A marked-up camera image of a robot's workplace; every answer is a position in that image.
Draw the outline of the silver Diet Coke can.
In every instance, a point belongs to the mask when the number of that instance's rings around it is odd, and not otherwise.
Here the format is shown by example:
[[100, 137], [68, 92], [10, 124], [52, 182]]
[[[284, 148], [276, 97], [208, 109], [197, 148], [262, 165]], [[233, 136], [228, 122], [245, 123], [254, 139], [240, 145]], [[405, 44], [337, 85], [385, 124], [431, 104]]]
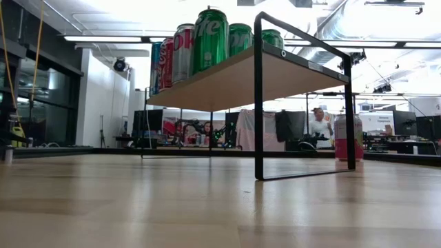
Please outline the silver Diet Coke can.
[[[363, 159], [363, 132], [362, 120], [358, 114], [354, 115], [354, 142], [355, 142], [355, 158], [356, 161]], [[334, 140], [336, 158], [340, 161], [347, 160], [347, 127], [346, 116], [344, 114], [337, 115], [334, 121]]]
[[173, 42], [172, 83], [185, 81], [190, 76], [190, 60], [194, 44], [194, 24], [177, 27]]

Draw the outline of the red Coca-Cola can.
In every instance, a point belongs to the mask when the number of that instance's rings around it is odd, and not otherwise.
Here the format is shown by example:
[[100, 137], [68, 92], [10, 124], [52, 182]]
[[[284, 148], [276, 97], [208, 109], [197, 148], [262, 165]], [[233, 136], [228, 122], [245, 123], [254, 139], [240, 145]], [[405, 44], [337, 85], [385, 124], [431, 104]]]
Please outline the red Coca-Cola can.
[[159, 65], [161, 69], [159, 91], [162, 92], [172, 87], [172, 64], [173, 64], [173, 38], [166, 38], [160, 46]]

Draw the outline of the green Sprite can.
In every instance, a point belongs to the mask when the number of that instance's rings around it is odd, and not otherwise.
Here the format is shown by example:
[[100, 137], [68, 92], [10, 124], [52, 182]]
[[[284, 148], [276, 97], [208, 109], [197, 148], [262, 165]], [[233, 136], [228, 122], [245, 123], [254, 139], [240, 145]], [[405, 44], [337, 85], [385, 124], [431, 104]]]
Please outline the green Sprite can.
[[275, 29], [262, 30], [262, 39], [268, 44], [284, 49], [284, 40], [280, 32]]
[[194, 28], [193, 75], [227, 59], [228, 32], [225, 13], [217, 9], [206, 9], [199, 13]]
[[244, 23], [233, 23], [229, 26], [229, 57], [253, 46], [252, 28]]

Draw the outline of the blue Red Bull can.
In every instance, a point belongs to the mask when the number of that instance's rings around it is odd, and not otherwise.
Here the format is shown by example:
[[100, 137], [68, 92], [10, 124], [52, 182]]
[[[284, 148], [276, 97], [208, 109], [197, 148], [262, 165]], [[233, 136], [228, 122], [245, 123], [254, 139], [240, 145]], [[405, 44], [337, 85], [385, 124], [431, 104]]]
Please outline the blue Red Bull can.
[[155, 42], [152, 44], [150, 96], [154, 96], [159, 93], [159, 76], [161, 73], [159, 61], [161, 44], [161, 42]]

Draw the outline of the white hanging cloth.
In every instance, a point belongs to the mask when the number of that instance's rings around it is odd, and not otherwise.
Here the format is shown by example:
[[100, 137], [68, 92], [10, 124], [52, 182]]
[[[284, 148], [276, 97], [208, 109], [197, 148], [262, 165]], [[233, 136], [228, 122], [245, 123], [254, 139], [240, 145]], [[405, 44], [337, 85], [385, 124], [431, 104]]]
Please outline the white hanging cloth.
[[[236, 144], [243, 151], [255, 150], [255, 116], [253, 110], [241, 110], [236, 123]], [[265, 152], [283, 152], [285, 143], [278, 142], [274, 113], [263, 113], [263, 150]]]

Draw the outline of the black hanging cloth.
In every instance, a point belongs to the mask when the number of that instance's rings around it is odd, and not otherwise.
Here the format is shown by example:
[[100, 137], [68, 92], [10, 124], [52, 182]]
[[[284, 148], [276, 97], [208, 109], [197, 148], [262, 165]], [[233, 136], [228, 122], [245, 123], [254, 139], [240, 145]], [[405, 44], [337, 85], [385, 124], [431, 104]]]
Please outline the black hanging cloth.
[[278, 142], [301, 139], [305, 133], [306, 113], [282, 110], [275, 114]]

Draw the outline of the black monitor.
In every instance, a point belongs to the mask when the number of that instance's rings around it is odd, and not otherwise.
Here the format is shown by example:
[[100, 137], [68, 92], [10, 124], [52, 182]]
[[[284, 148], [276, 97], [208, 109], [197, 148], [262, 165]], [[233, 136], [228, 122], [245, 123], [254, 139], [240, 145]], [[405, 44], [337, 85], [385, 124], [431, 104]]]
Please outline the black monitor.
[[163, 128], [163, 110], [137, 110], [134, 112], [134, 121], [132, 126], [132, 137], [142, 136], [145, 132], [147, 136], [149, 131], [159, 132]]
[[393, 111], [394, 133], [398, 136], [416, 136], [417, 120], [414, 112]]
[[441, 116], [421, 116], [416, 118], [416, 122], [419, 137], [441, 140]]

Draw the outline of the black tripod stand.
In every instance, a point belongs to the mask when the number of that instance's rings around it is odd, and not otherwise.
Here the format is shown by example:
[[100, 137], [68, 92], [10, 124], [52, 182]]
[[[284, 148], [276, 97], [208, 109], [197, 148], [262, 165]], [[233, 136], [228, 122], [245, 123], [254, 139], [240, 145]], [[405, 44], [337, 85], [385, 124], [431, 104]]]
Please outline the black tripod stand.
[[99, 121], [99, 125], [100, 125], [100, 148], [106, 148], [106, 144], [105, 144], [105, 135], [104, 135], [104, 130], [103, 130], [103, 115], [100, 115], [100, 121]]

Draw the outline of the white sign board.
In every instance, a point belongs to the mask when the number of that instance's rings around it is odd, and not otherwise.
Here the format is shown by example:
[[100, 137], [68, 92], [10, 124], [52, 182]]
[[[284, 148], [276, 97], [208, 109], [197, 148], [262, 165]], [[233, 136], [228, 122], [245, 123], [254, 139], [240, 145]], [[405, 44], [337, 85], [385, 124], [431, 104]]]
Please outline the white sign board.
[[393, 112], [362, 112], [359, 114], [362, 120], [362, 130], [372, 134], [394, 135]]

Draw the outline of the small white cylinder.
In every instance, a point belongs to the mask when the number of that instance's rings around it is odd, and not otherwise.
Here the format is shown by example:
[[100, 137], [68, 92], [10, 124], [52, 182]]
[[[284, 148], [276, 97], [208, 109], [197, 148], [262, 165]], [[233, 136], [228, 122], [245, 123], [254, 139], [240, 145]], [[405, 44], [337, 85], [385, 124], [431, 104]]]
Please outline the small white cylinder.
[[3, 161], [6, 165], [10, 165], [12, 163], [12, 159], [13, 159], [13, 154], [14, 154], [14, 148], [11, 145], [6, 145], [5, 146], [5, 152], [3, 155]]

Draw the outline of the black metal rig frame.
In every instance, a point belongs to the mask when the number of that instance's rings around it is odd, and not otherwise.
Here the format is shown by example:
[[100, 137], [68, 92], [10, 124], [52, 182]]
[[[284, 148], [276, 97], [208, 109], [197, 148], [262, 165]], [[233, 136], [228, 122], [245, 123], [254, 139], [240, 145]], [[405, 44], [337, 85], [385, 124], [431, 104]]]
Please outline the black metal rig frame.
[[[146, 156], [215, 156], [252, 158], [253, 152], [221, 149], [122, 149], [122, 148], [93, 148], [93, 147], [61, 147], [61, 148], [21, 148], [14, 151], [14, 158], [41, 158], [52, 156], [73, 156], [86, 154], [110, 155], [146, 155]], [[330, 151], [321, 152], [265, 152], [265, 158], [334, 158]], [[368, 161], [382, 161], [411, 165], [424, 165], [441, 168], [441, 156], [412, 155], [412, 154], [379, 154], [366, 153]]]

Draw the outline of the wooden shelf with black frame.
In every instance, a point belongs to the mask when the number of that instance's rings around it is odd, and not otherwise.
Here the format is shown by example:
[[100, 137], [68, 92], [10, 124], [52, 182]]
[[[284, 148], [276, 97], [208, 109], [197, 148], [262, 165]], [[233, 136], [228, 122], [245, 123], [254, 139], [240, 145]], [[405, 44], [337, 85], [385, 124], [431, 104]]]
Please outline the wooden shelf with black frame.
[[[322, 48], [342, 60], [343, 71], [336, 72], [301, 56], [292, 54], [262, 39], [262, 22], [267, 21], [297, 37], [307, 45]], [[214, 113], [244, 105], [254, 105], [254, 145], [247, 157], [254, 158], [254, 176], [268, 180], [264, 159], [278, 156], [300, 158], [300, 152], [266, 152], [264, 150], [263, 103], [335, 86], [345, 88], [345, 116], [347, 134], [347, 172], [356, 169], [353, 126], [353, 97], [351, 88], [351, 57], [336, 47], [278, 20], [266, 12], [257, 14], [254, 21], [254, 46], [234, 55], [206, 71], [178, 83], [152, 97], [145, 97], [146, 105], [177, 107]]]

